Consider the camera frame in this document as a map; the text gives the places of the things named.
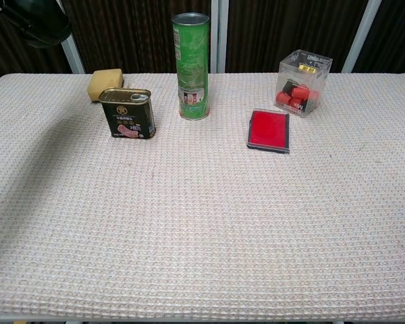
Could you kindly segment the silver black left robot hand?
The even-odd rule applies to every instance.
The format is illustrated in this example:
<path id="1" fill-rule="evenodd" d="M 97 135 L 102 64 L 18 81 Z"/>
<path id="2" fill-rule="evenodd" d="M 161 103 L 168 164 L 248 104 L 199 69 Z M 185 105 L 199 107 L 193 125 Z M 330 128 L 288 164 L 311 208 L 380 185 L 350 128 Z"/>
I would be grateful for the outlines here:
<path id="1" fill-rule="evenodd" d="M 0 3 L 0 15 L 18 28 L 27 28 L 32 24 L 28 12 L 18 5 Z"/>

